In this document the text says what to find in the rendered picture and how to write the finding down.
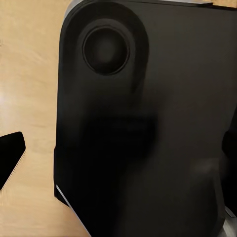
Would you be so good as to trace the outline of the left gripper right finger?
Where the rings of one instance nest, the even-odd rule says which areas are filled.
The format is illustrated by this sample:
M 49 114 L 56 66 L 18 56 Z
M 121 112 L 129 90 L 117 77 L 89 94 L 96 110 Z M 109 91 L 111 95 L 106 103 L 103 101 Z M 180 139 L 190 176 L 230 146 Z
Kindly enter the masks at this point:
M 237 133 L 226 131 L 221 148 L 237 170 Z

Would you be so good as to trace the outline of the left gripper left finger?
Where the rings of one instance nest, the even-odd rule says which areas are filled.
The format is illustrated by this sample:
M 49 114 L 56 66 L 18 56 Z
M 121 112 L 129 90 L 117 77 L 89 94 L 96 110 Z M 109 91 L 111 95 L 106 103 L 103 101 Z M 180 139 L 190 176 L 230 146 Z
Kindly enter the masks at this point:
M 21 131 L 0 137 L 0 191 L 26 149 Z

